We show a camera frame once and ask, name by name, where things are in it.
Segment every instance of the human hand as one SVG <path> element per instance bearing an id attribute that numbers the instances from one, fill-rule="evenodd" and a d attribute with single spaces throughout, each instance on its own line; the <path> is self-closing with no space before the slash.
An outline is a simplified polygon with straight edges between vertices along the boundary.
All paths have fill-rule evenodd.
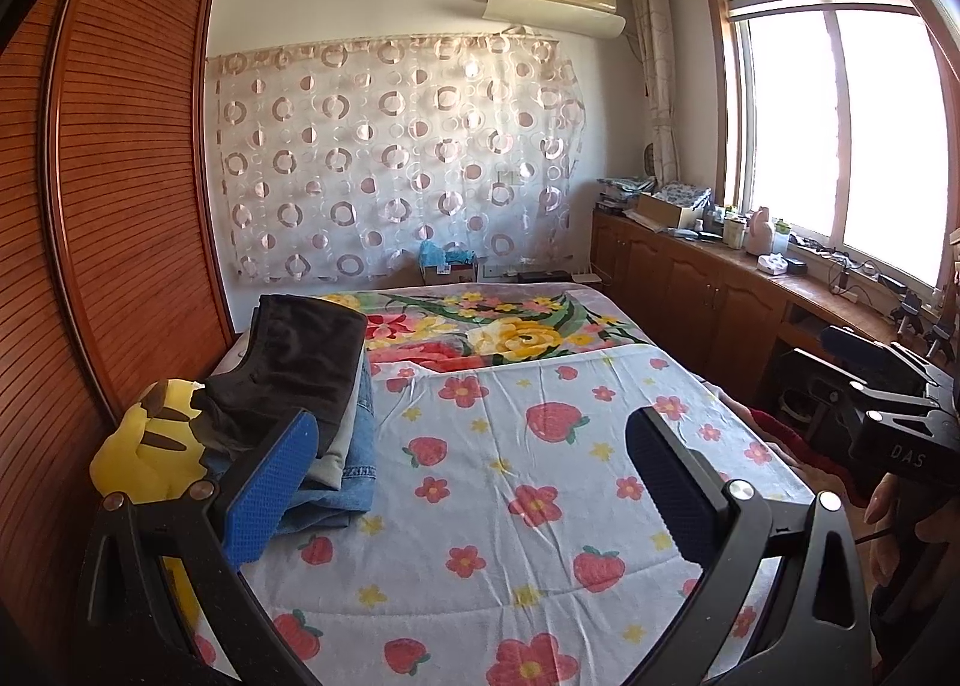
<path id="1" fill-rule="evenodd" d="M 899 494 L 896 475 L 884 475 L 870 497 L 864 513 L 864 523 L 874 523 L 874 531 L 893 526 L 896 515 L 894 502 Z M 949 585 L 960 576 L 960 498 L 953 497 L 937 512 L 914 526 L 914 533 L 925 543 L 947 543 L 947 552 L 937 565 L 930 579 L 917 590 L 912 601 L 914 609 L 935 603 L 944 595 Z M 899 565 L 899 547 L 896 537 L 886 536 L 870 544 L 870 572 L 882 586 L 889 584 Z"/>

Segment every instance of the red cloth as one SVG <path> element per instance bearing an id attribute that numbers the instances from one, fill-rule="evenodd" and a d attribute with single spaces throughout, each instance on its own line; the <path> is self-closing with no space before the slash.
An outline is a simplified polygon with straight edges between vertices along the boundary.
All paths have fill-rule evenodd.
<path id="1" fill-rule="evenodd" d="M 837 477 L 842 480 L 851 503 L 856 507 L 867 507 L 869 500 L 864 499 L 857 492 L 856 483 L 853 483 L 853 476 L 846 467 L 837 464 L 833 459 L 828 459 L 827 456 L 818 454 L 803 442 L 803 437 L 800 437 L 800 435 L 794 432 L 789 426 L 781 424 L 774 416 L 770 416 L 770 414 L 762 410 L 754 410 L 753 408 L 750 408 L 750 415 L 754 416 L 757 426 L 760 427 L 763 432 L 767 432 L 771 437 L 776 437 L 777 440 L 784 443 L 786 449 L 793 454 L 797 461 L 803 462 L 803 464 L 809 464 L 811 467 L 816 467 L 830 475 L 837 475 Z"/>

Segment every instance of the window curtain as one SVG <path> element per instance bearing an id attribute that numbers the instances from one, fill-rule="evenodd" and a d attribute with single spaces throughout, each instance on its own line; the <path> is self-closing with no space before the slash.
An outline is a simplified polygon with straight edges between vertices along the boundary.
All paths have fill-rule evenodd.
<path id="1" fill-rule="evenodd" d="M 503 269 L 569 258 L 584 103 L 553 39 L 237 52 L 210 59 L 210 92 L 208 153 L 241 280 L 358 283 L 411 266 L 423 240 Z"/>
<path id="2" fill-rule="evenodd" d="M 640 60 L 647 82 L 653 128 L 654 174 L 659 184 L 680 179 L 673 135 L 673 98 L 676 93 L 673 21 L 669 0 L 634 0 Z"/>

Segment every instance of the cardboard box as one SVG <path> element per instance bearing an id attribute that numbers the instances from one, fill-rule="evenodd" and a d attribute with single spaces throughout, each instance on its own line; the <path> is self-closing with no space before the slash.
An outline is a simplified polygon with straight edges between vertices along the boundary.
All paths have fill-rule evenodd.
<path id="1" fill-rule="evenodd" d="M 634 205 L 634 209 L 640 215 L 650 218 L 651 221 L 661 223 L 671 229 L 692 229 L 693 221 L 704 216 L 703 207 L 696 210 L 691 210 L 689 207 L 678 207 L 676 204 L 654 198 L 650 194 L 637 196 L 637 204 Z"/>
<path id="2" fill-rule="evenodd" d="M 476 283 L 477 261 L 472 264 L 450 264 L 450 271 L 438 274 L 435 266 L 421 266 L 421 277 L 424 285 L 450 285 L 451 283 Z"/>

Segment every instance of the blue gripper pad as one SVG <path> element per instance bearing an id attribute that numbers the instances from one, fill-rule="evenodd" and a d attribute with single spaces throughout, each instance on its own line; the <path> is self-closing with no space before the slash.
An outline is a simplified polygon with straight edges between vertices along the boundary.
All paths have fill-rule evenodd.
<path id="1" fill-rule="evenodd" d="M 660 428 L 654 424 L 654 418 L 661 421 Z M 706 473 L 706 470 L 653 408 L 631 414 L 627 419 L 626 441 L 627 454 L 637 467 L 637 474 L 650 492 L 680 555 L 707 569 L 718 552 L 717 510 L 691 474 L 691 471 Z M 686 461 L 680 457 L 681 452 Z"/>
<path id="2" fill-rule="evenodd" d="M 223 551 L 234 570 L 256 561 L 277 531 L 293 493 L 317 456 L 312 413 L 300 411 L 253 471 L 224 515 Z"/>

